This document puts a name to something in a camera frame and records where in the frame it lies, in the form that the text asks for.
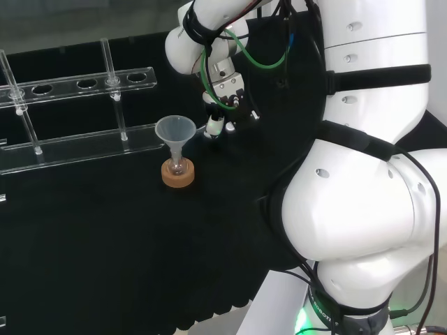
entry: black tablecloth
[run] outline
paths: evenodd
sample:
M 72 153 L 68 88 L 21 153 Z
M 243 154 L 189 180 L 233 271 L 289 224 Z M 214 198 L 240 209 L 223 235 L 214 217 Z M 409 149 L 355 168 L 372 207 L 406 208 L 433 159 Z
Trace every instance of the black tablecloth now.
M 307 20 L 307 14 L 300 14 Z M 206 122 L 200 84 L 168 65 L 165 33 L 113 40 L 116 69 L 153 66 L 156 89 L 124 95 L 128 126 L 182 114 Z M 250 40 L 263 63 L 284 52 L 277 22 Z M 98 43 L 9 57 L 18 82 L 103 72 Z M 165 187 L 166 148 L 4 177 L 0 206 L 0 316 L 25 334 L 172 334 L 253 299 L 269 269 L 297 263 L 263 222 L 257 199 L 305 150 L 321 118 L 324 81 L 314 50 L 295 36 L 283 72 L 235 65 L 251 91 L 257 126 L 215 142 L 194 138 L 184 155 L 196 180 Z M 107 96 L 33 105 L 40 139 L 116 128 Z M 2 110 L 0 137 L 26 137 Z M 447 147 L 446 129 L 426 114 L 401 141 L 408 150 Z

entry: test tube rack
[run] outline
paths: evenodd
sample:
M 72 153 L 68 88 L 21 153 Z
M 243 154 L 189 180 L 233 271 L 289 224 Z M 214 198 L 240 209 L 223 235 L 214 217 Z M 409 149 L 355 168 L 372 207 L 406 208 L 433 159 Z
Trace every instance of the test tube rack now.
M 22 119 L 28 143 L 8 145 L 0 140 L 0 176 L 55 165 L 159 149 L 155 124 L 126 127 L 122 92 L 151 89 L 157 85 L 151 67 L 115 71 L 107 38 L 101 39 L 107 72 L 17 83 L 6 53 L 0 50 L 0 67 L 7 85 L 0 86 L 0 109 L 15 108 Z M 109 131 L 39 140 L 28 113 L 28 106 L 71 98 L 108 94 L 113 101 L 117 128 Z M 0 194 L 0 202 L 6 195 Z

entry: green cable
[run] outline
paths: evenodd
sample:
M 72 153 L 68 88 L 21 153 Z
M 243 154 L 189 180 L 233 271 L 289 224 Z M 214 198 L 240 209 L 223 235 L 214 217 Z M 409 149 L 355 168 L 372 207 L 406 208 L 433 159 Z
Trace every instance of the green cable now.
M 264 65 L 261 63 L 258 63 L 257 61 L 255 61 L 253 59 L 253 57 L 249 54 L 249 52 L 245 49 L 244 45 L 240 42 L 239 38 L 237 38 L 237 36 L 232 32 L 229 31 L 228 29 L 225 29 L 225 32 L 231 36 L 231 38 L 233 40 L 235 40 L 235 42 L 237 43 L 237 45 L 239 45 L 240 49 L 242 50 L 242 52 L 245 54 L 245 56 L 248 58 L 248 60 L 253 63 L 254 65 L 258 66 L 259 68 L 264 68 L 266 70 L 270 70 L 272 68 L 277 68 L 278 66 L 280 66 L 281 64 L 283 64 L 284 60 L 286 59 L 286 53 L 284 53 L 281 57 L 280 60 L 278 60 L 275 64 L 272 65 Z
M 286 53 L 287 53 L 287 52 L 285 52 L 285 53 L 282 55 L 281 59 L 278 60 L 275 64 L 272 64 L 272 65 L 264 65 L 264 64 L 258 63 L 258 62 L 255 61 L 254 58 L 248 53 L 248 51 L 245 49 L 244 45 L 240 42 L 239 38 L 237 38 L 237 36 L 236 36 L 235 34 L 233 34 L 233 32 L 231 32 L 231 31 L 229 31 L 229 30 L 227 30 L 227 29 L 225 29 L 225 32 L 226 32 L 228 35 L 230 35 L 231 38 L 232 38 L 233 40 L 235 40 L 235 42 L 237 43 L 237 45 L 239 45 L 240 49 L 241 49 L 242 52 L 245 54 L 245 56 L 248 58 L 248 60 L 249 60 L 253 65 L 255 65 L 255 66 L 259 67 L 259 68 L 263 68 L 263 69 L 266 69 L 266 70 L 270 70 L 270 69 L 272 69 L 272 68 L 277 68 L 278 66 L 280 66 L 281 64 L 283 64 L 284 60 L 286 60 Z M 214 94 L 212 93 L 211 88 L 210 88 L 210 86 L 209 86 L 209 84 L 208 84 L 208 79 L 207 79 L 206 74 L 205 74 L 205 57 L 206 57 L 206 52 L 205 52 L 205 50 L 203 50 L 203 52 L 202 52 L 202 60 L 201 60 L 201 64 L 200 64 L 200 77 L 202 78 L 202 83 L 203 83 L 203 86 L 205 87 L 206 92 L 210 95 L 211 99 L 214 100 L 214 102 L 215 102 L 218 106 L 220 106 L 220 107 L 222 107 L 222 108 L 224 108 L 224 109 L 226 109 L 226 110 L 235 110 L 236 107 L 230 107 L 230 106 L 224 105 L 224 104 L 223 104 L 223 103 L 222 103 L 216 96 L 214 96 Z

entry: screw hole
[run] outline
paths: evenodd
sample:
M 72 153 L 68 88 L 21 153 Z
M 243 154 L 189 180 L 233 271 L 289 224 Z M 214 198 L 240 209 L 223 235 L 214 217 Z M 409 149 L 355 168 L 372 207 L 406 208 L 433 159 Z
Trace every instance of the screw hole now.
M 84 79 L 78 82 L 78 87 L 80 89 L 93 89 L 98 82 L 95 79 Z
M 129 82 L 142 82 L 147 78 L 146 73 L 131 73 L 127 76 Z
M 340 287 L 340 285 L 338 285 L 336 282 L 334 282 L 332 279 L 330 280 L 330 282 L 334 285 L 334 287 L 336 288 L 336 289 L 338 289 L 339 291 L 341 291 L 342 290 L 342 288 Z
M 53 90 L 53 86 L 51 85 L 38 85 L 32 88 L 31 92 L 36 94 L 37 96 L 43 96 L 45 94 L 50 93 Z
M 426 194 L 426 192 L 425 192 L 425 187 L 424 187 L 424 185 L 422 185 L 421 183 L 418 184 L 418 190 L 419 190 L 419 192 L 421 192 L 423 195 Z
M 321 178 L 329 178 L 329 172 L 324 169 L 316 169 L 315 173 Z

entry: gray floor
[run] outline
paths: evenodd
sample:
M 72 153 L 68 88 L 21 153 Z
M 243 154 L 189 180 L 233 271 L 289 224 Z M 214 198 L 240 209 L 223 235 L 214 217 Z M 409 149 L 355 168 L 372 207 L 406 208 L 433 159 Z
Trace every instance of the gray floor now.
M 112 0 L 105 8 L 0 19 L 6 54 L 169 31 L 185 0 Z
M 424 264 L 405 277 L 393 293 L 391 309 L 410 308 L 418 301 L 424 286 L 426 273 L 427 265 Z M 447 247 L 441 249 L 439 254 L 438 274 L 437 295 L 425 324 L 447 327 Z M 393 324 L 397 326 L 419 323 L 427 306 L 427 300 L 425 299 L 424 304 L 418 311 L 396 320 Z

